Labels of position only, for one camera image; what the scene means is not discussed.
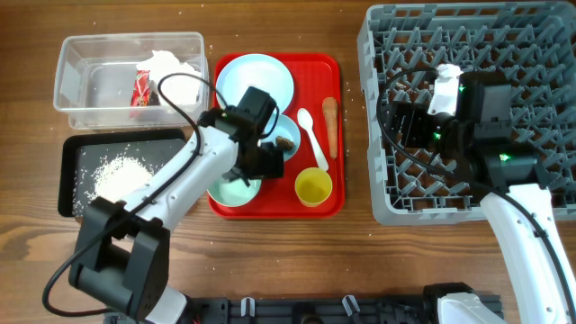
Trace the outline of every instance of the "light blue bowl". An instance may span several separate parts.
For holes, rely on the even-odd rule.
[[[273,113],[272,116],[270,117],[270,121],[268,121],[268,124],[264,128],[264,134],[267,134],[272,129],[272,125],[274,124],[275,118],[276,113]],[[276,145],[277,136],[282,136],[283,138],[290,140],[292,143],[294,143],[294,148],[292,150],[284,152],[283,156],[284,162],[288,161],[291,157],[294,156],[294,154],[296,154],[296,152],[300,148],[300,138],[301,138],[300,128],[290,117],[281,114],[278,117],[278,123],[276,124],[276,127],[274,128],[272,134],[270,134],[270,136],[268,136],[267,138],[262,139],[262,142],[263,143],[273,142],[274,145]]]
[[[226,207],[239,207],[249,203],[260,191],[262,180],[249,180],[250,186],[242,179],[231,182],[220,178],[208,188],[208,194],[216,203]]]

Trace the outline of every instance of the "green light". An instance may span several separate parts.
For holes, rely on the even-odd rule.
[[[500,153],[500,161],[508,161],[510,160],[512,157],[506,153]]]

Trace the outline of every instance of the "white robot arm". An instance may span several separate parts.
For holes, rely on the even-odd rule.
[[[573,295],[576,283],[554,223],[550,191],[540,189],[538,184],[513,185],[509,190],[508,195],[532,212],[546,231]],[[516,207],[494,193],[484,197],[480,206],[502,250],[522,323],[571,323],[560,278],[532,225]],[[484,307],[477,296],[467,292],[442,297],[437,302],[437,312],[440,323],[446,324],[504,322]]]
[[[193,165],[165,189],[153,204],[138,212],[138,217],[146,221],[158,219],[163,222],[165,229],[173,231],[208,186],[234,167],[239,144],[231,140],[229,134],[214,127],[200,127],[200,132],[203,143]],[[152,177],[149,184],[122,198],[126,202],[124,209],[131,212],[143,199],[154,193],[186,163],[196,145],[196,137],[192,136],[178,154]]]

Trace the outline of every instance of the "wood grain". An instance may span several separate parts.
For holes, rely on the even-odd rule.
[[[485,221],[384,227],[374,220],[356,53],[356,36],[373,2],[154,2],[0,5],[0,322],[102,321],[59,319],[41,306],[44,284],[72,252],[78,231],[56,210],[62,143],[80,133],[52,106],[62,41],[70,35],[196,31],[204,36],[210,67],[227,53],[252,51],[325,52],[338,62],[346,205],[329,220],[240,222],[218,218],[201,199],[174,233],[171,285],[193,297],[301,298],[419,293],[425,284],[464,281],[501,294],[507,319],[518,323],[504,260]],[[574,265],[576,224],[562,222],[560,233]],[[66,280],[52,300],[68,310],[98,306]]]

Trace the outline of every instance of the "light blue plate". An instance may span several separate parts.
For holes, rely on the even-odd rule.
[[[288,68],[276,58],[264,54],[234,58],[216,80],[216,88],[232,105],[238,105],[249,86],[268,92],[280,113],[288,108],[294,96],[294,80]],[[216,97],[220,107],[224,107],[221,99]]]

